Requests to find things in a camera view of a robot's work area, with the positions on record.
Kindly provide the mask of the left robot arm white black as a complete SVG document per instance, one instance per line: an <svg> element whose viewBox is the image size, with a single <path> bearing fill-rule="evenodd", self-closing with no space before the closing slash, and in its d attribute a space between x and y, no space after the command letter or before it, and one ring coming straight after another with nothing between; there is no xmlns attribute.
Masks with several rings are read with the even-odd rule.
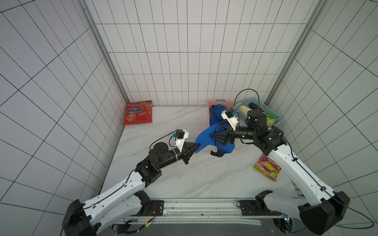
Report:
<svg viewBox="0 0 378 236"><path fill-rule="evenodd" d="M183 160L188 164L200 144L183 142L183 147L169 148L159 142L139 162L128 177L102 194L80 202L73 201L62 222L61 234L66 236L96 236L118 221L152 208L151 199L144 191L161 175L161 169Z"/></svg>

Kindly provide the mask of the blue baseball cap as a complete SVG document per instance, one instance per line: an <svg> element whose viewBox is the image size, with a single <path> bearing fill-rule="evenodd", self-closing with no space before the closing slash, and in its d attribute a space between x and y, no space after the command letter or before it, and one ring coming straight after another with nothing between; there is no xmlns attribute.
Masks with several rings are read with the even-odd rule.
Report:
<svg viewBox="0 0 378 236"><path fill-rule="evenodd" d="M217 157L222 157L224 154L232 153L235 148L235 144L231 144L230 141L228 141L227 145L224 146L221 142L211 137L212 134L223 131L226 131L225 127L220 124L214 124L200 133L195 141L196 144L200 144L200 147L195 153L199 153L207 146L215 146L217 148L217 152L211 151L211 155Z"/></svg>

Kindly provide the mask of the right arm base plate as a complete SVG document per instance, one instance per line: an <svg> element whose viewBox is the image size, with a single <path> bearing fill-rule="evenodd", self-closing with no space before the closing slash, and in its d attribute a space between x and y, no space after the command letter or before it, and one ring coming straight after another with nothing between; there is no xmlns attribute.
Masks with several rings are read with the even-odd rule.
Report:
<svg viewBox="0 0 378 236"><path fill-rule="evenodd" d="M281 216L280 212L271 211L262 200L240 200L237 206L243 216Z"/></svg>

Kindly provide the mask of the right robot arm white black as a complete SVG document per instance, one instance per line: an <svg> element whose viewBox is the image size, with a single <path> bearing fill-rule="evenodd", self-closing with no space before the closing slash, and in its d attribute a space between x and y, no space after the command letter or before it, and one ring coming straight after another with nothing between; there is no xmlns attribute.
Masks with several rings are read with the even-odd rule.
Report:
<svg viewBox="0 0 378 236"><path fill-rule="evenodd" d="M246 126L239 125L236 111L227 109L222 118L228 122L226 130L211 135L211 138L226 146L236 139L251 140L267 157L277 163L299 187L304 198L281 197L265 190L255 197L255 211L260 214L279 212L300 219L314 234L322 235L339 223L345 216L350 198L346 193L335 192L326 185L293 153L284 133L275 126L268 127L266 115L259 110L250 110Z"/></svg>

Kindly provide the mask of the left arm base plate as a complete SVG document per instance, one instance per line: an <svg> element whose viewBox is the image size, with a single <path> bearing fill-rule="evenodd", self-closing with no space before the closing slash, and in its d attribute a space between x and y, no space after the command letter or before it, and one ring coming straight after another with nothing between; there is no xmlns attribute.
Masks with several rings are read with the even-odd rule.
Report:
<svg viewBox="0 0 378 236"><path fill-rule="evenodd" d="M162 216L164 203L163 200L152 200L144 204L136 216Z"/></svg>

